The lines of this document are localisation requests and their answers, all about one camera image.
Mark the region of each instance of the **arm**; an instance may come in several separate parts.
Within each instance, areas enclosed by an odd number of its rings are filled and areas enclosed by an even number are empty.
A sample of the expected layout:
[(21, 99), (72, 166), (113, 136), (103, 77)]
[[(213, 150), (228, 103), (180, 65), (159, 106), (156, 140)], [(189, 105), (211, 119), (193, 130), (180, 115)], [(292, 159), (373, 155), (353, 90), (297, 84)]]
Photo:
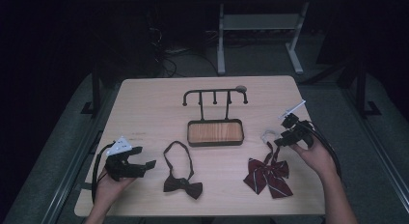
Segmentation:
[(308, 166), (316, 171), (321, 179), (324, 188), (326, 223), (358, 223), (343, 191), (341, 179), (337, 175), (332, 157), (315, 136), (313, 139), (314, 143), (308, 150), (296, 144), (290, 147), (301, 156)]
[(96, 189), (95, 203), (86, 224), (103, 223), (106, 213), (111, 206), (120, 197), (121, 193), (130, 185), (135, 178), (121, 178), (115, 182), (106, 172), (102, 170), (98, 178), (98, 187)]

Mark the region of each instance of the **brown mesh tray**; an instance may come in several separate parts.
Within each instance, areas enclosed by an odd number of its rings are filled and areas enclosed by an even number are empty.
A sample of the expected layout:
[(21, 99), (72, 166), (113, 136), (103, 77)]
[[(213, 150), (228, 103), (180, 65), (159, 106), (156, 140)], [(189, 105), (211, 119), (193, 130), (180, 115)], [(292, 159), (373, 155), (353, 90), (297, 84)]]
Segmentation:
[(190, 121), (187, 125), (191, 147), (237, 146), (243, 140), (243, 124), (237, 119)]

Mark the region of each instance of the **white stand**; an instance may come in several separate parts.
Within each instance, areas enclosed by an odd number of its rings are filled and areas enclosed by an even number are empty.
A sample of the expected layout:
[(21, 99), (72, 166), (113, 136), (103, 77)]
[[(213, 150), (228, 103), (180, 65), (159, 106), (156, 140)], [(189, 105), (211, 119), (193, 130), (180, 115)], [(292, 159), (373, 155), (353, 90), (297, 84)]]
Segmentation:
[(293, 29), (294, 37), (286, 43), (291, 63), (297, 74), (302, 74), (303, 69), (295, 53), (295, 45), (300, 36), (304, 19), (309, 7), (309, 2), (304, 3), (300, 14), (224, 14), (224, 5), (220, 5), (219, 15), (219, 44), (217, 47), (217, 72), (219, 75), (226, 73), (225, 52), (223, 48), (224, 30), (270, 30)]

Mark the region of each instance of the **red plaid bow tie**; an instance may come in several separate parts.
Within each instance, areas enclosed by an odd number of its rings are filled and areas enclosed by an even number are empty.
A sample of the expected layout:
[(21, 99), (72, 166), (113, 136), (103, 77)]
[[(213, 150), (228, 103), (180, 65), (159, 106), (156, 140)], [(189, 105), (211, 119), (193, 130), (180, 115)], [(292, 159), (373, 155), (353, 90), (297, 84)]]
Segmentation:
[[(267, 145), (273, 150), (269, 142), (267, 142)], [(260, 194), (265, 186), (268, 185), (273, 198), (284, 198), (292, 195), (291, 189), (289, 189), (286, 181), (283, 179), (288, 178), (288, 164), (286, 161), (277, 162), (279, 151), (280, 147), (274, 153), (271, 165), (268, 165), (268, 161), (272, 153), (267, 155), (264, 162), (252, 158), (249, 159), (249, 175), (244, 179), (244, 182), (257, 194)]]

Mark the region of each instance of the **black bow tie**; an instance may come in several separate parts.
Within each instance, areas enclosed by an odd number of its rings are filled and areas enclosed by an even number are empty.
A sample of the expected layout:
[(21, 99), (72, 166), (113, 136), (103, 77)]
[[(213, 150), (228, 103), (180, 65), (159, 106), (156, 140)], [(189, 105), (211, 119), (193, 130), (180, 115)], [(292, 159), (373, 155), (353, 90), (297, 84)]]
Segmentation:
[(163, 186), (163, 191), (172, 192), (177, 189), (184, 189), (189, 196), (198, 199), (202, 194), (203, 185), (201, 182), (189, 183), (185, 178), (176, 179), (173, 175), (169, 175)]
[[(187, 155), (189, 156), (190, 174), (189, 174), (189, 177), (187, 179), (186, 178), (176, 179), (174, 177), (174, 175), (172, 174), (172, 170), (174, 169), (174, 166), (172, 166), (171, 162), (166, 157), (166, 153), (172, 148), (172, 146), (174, 144), (180, 144), (186, 150)], [(172, 191), (175, 191), (177, 189), (184, 189), (189, 196), (191, 196), (194, 199), (198, 199), (199, 196), (201, 196), (201, 194), (202, 194), (203, 185), (202, 185), (201, 182), (196, 182), (196, 183), (190, 183), (189, 182), (189, 179), (193, 176), (194, 172), (193, 172), (192, 158), (190, 157), (190, 153), (189, 153), (189, 150), (187, 149), (187, 147), (184, 144), (182, 144), (182, 143), (180, 143), (178, 141), (175, 141), (171, 145), (169, 145), (168, 148), (166, 148), (163, 155), (165, 156), (166, 163), (168, 164), (169, 169), (170, 169), (170, 174), (169, 174), (168, 179), (166, 179), (166, 181), (165, 181), (165, 184), (163, 186), (163, 191), (164, 192), (172, 192)]]

